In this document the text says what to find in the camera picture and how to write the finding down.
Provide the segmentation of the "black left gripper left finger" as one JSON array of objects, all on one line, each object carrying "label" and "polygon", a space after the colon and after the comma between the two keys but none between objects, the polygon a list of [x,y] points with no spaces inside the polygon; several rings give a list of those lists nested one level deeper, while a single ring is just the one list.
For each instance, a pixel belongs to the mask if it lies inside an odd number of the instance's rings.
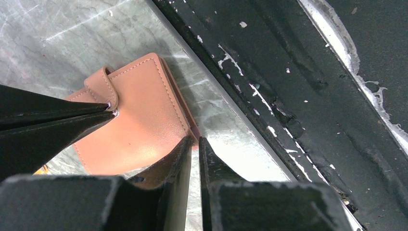
[{"label": "black left gripper left finger", "polygon": [[182,231],[192,139],[139,174],[17,175],[0,185],[3,231]]}]

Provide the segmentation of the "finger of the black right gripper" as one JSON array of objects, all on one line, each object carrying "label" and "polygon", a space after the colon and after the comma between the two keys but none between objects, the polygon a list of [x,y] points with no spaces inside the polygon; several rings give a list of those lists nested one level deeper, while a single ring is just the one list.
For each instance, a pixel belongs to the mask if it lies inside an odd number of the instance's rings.
[{"label": "finger of the black right gripper", "polygon": [[113,113],[105,111],[2,131],[0,179],[35,173],[60,151],[113,118]]},{"label": "finger of the black right gripper", "polygon": [[72,102],[9,86],[0,86],[1,131],[90,115],[107,109],[106,103]]}]

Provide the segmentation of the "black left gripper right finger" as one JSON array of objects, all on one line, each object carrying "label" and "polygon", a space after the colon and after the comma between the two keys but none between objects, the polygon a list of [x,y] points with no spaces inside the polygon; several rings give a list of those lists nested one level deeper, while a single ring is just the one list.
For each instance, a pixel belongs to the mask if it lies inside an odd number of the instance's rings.
[{"label": "black left gripper right finger", "polygon": [[249,182],[199,139],[205,231],[350,231],[342,202],[328,185]]}]

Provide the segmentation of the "brown leather card holder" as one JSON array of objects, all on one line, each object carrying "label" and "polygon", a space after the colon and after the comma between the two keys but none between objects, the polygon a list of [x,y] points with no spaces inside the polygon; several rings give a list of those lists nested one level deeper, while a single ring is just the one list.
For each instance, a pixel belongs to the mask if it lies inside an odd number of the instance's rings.
[{"label": "brown leather card holder", "polygon": [[154,164],[198,126],[164,58],[149,53],[118,70],[104,66],[68,101],[106,103],[115,116],[74,143],[85,170],[118,175]]}]

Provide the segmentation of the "orange card stack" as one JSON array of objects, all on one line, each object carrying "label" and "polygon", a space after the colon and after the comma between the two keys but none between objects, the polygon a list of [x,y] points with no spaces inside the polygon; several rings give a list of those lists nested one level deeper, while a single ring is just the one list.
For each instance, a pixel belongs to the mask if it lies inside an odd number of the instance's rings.
[{"label": "orange card stack", "polygon": [[43,165],[39,170],[37,170],[34,175],[42,175],[48,173],[48,167],[46,165]]}]

